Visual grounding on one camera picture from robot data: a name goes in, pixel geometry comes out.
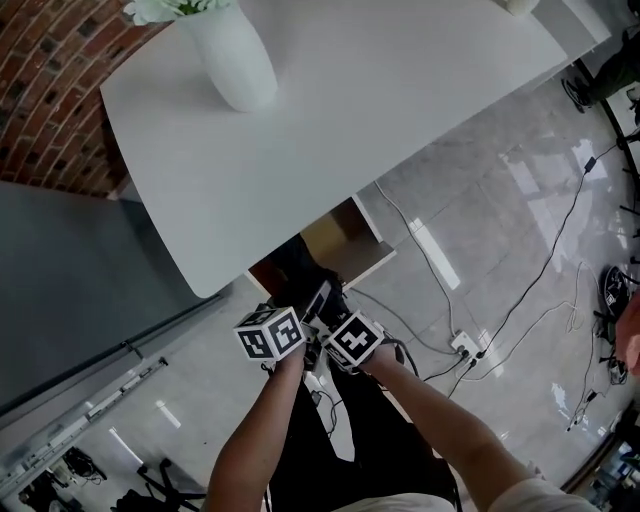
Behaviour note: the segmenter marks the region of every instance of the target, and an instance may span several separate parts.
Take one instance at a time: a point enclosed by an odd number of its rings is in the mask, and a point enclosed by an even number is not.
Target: red brick wall
[[[100,84],[163,27],[120,0],[0,0],[0,180],[97,197],[127,176]]]

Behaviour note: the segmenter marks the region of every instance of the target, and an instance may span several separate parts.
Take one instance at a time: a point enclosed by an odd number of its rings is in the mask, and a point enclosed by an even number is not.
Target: power strip
[[[460,331],[456,337],[451,340],[451,347],[460,354],[465,350],[468,351],[469,361],[473,361],[476,358],[476,354],[481,351],[478,344],[464,331]]]

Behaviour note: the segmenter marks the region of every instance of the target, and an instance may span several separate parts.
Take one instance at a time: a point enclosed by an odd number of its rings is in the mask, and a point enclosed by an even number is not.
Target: gray tile floor
[[[457,277],[455,286],[445,284],[454,303],[455,329],[485,342],[491,339],[544,263],[584,164],[608,149],[613,137],[600,109],[578,114],[556,78],[534,92],[504,98],[380,179],[408,217],[426,227]],[[519,459],[533,461],[557,484],[597,446],[632,394],[631,385],[609,388],[604,368],[594,366],[588,384],[606,398],[595,399],[580,425],[566,432],[591,350],[590,312],[597,300],[590,269],[599,273],[604,265],[623,265],[635,250],[634,219],[617,209],[632,200],[622,166],[622,154],[614,150],[588,176],[556,257],[496,339],[495,350],[467,377],[478,379],[507,357],[544,311],[572,302],[578,267],[585,262],[588,267],[582,267],[577,291],[580,328],[567,332],[571,310],[560,307],[531,331],[503,366],[483,380],[462,382],[454,395]],[[420,340],[446,348],[447,301],[422,253],[374,185],[361,195],[398,255],[360,289],[392,307]],[[351,297],[410,341],[423,375],[452,364],[451,356],[424,348],[380,307]],[[168,456],[196,482],[206,484],[220,447],[265,380],[257,366],[245,361],[231,334],[233,324],[260,299],[245,278],[236,280],[228,303],[199,339],[175,354],[168,368],[82,441],[81,446],[114,475],[109,490],[100,491],[99,497],[83,492],[87,510],[105,510],[128,488],[140,487],[123,462],[127,455],[109,434],[111,427],[145,462],[157,464]],[[449,374],[434,384],[448,391],[455,378]],[[179,427],[168,419],[162,404]],[[320,410],[328,423],[328,404],[321,404]],[[338,453],[349,458],[352,447],[343,409],[338,422],[333,442]]]

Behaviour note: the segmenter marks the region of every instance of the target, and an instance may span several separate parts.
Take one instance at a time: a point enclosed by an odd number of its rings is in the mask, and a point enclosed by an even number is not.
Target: flower
[[[179,16],[196,14],[207,9],[222,9],[232,0],[133,0],[125,5],[123,12],[133,16],[133,23],[162,23]]]

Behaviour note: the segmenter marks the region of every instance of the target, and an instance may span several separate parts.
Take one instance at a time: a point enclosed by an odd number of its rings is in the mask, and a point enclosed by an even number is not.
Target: forearm
[[[208,511],[260,510],[282,454],[301,377],[301,363],[276,368],[218,456],[209,484]]]
[[[395,362],[367,367],[387,387],[420,434],[463,478],[479,510],[530,474],[473,414]]]

